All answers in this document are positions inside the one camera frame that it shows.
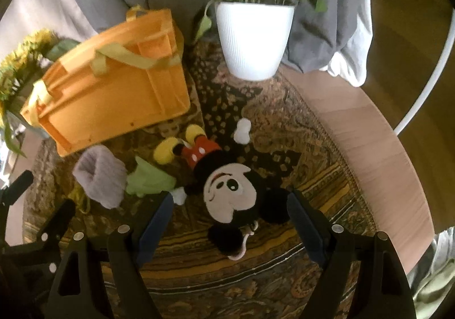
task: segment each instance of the paisley tablecloth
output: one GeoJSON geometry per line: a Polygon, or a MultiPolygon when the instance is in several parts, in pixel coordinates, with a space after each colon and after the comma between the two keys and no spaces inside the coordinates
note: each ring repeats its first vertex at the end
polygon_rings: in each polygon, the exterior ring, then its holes
{"type": "MultiPolygon", "coordinates": [[[[187,114],[104,143],[129,171],[135,168],[135,155],[153,162],[153,150],[163,138],[183,137],[188,124],[199,124],[222,148],[239,154],[239,162],[276,184],[297,187],[331,221],[354,233],[375,233],[354,174],[318,118],[279,71],[264,82],[236,79],[229,75],[221,48],[214,43],[199,43],[187,52],[185,66],[192,103],[187,114]],[[252,122],[251,142],[246,146],[232,138],[242,117],[252,122]]],[[[60,158],[52,140],[42,143],[33,167],[36,181],[24,207],[25,242],[35,239],[55,205],[72,190],[71,171],[79,156],[60,158]]],[[[178,179],[178,186],[191,181],[181,159],[162,169],[178,179]]],[[[63,245],[80,230],[90,236],[110,233],[134,215],[140,203],[129,195],[113,210],[92,202],[90,214],[77,212],[63,245]]],[[[174,208],[153,260],[142,268],[163,318],[298,318],[320,270],[308,259],[293,226],[260,222],[247,242],[245,257],[231,261],[207,240],[211,223],[202,197],[188,198],[184,206],[174,208]]],[[[359,265],[353,264],[337,318],[344,318],[349,310],[358,270],[359,265]]],[[[123,318],[108,264],[103,273],[114,313],[123,318]]]]}

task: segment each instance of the plush toy ear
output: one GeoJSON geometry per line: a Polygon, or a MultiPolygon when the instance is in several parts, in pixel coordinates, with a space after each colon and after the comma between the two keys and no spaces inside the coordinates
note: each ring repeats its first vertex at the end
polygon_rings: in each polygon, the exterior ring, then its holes
{"type": "Polygon", "coordinates": [[[242,248],[243,235],[240,229],[229,224],[217,223],[208,230],[208,239],[223,255],[235,255],[242,248]]]}
{"type": "Polygon", "coordinates": [[[259,205],[260,217],[271,224],[284,224],[288,221],[288,194],[283,188],[267,189],[259,205]]]}

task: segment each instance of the mickey mouse plush toy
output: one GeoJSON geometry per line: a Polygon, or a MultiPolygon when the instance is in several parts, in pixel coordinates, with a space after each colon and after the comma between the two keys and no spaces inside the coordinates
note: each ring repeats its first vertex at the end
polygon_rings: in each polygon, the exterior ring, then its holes
{"type": "Polygon", "coordinates": [[[190,125],[186,142],[167,138],[156,147],[153,157],[159,164],[168,164],[174,156],[182,156],[193,170],[196,182],[172,191],[174,202],[182,205],[187,195],[203,194],[214,224],[208,238],[218,250],[232,260],[241,258],[246,239],[257,228],[261,217],[268,223],[283,224],[289,220],[286,209],[288,192],[268,188],[266,180],[248,166],[239,164],[229,153],[209,140],[198,125],[190,125]],[[249,232],[242,234],[240,228],[249,232]]]}

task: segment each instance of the plush toy face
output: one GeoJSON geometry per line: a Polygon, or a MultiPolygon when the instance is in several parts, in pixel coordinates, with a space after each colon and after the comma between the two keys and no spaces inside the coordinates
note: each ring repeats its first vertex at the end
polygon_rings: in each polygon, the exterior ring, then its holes
{"type": "Polygon", "coordinates": [[[242,164],[227,164],[210,174],[204,185],[204,202],[213,219],[230,223],[234,211],[254,206],[256,189],[245,176],[250,171],[242,164]]]}

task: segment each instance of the yellow shoe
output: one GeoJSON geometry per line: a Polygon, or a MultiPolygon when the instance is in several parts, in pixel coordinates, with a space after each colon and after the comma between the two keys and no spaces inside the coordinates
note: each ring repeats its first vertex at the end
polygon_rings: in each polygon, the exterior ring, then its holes
{"type": "Polygon", "coordinates": [[[153,151],[153,159],[160,165],[166,165],[172,162],[175,155],[173,149],[180,141],[177,138],[169,137],[163,140],[153,151]]]}
{"type": "Polygon", "coordinates": [[[191,146],[194,146],[194,140],[200,135],[206,135],[204,129],[199,125],[191,124],[187,127],[185,139],[191,146]]]}

